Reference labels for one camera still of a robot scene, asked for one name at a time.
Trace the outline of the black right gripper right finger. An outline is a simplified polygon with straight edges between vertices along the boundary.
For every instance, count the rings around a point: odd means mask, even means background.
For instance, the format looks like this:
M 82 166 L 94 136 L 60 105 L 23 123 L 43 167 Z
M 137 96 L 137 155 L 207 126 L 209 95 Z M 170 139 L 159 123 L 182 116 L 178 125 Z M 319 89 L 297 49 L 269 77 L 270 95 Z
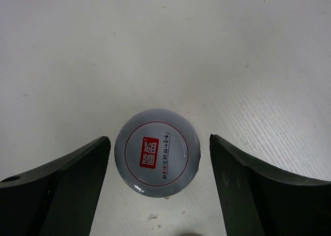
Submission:
M 280 169 L 218 135 L 210 158 L 227 235 L 330 235 L 330 182 Z

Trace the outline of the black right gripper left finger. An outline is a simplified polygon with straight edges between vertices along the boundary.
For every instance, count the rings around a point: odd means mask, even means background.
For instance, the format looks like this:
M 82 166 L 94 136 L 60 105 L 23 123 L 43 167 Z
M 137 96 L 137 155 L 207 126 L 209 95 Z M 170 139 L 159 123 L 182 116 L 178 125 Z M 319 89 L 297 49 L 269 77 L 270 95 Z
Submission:
M 102 136 L 1 181 L 1 235 L 89 235 L 111 143 Z

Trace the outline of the white-lid glass jar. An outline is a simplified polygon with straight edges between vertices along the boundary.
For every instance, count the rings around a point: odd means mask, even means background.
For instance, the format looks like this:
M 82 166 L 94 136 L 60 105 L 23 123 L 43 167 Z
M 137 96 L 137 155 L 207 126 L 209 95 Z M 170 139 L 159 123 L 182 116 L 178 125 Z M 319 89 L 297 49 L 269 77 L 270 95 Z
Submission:
M 148 109 L 131 117 L 115 141 L 119 175 L 135 192 L 153 198 L 173 196 L 198 172 L 200 141 L 191 123 L 167 109 Z

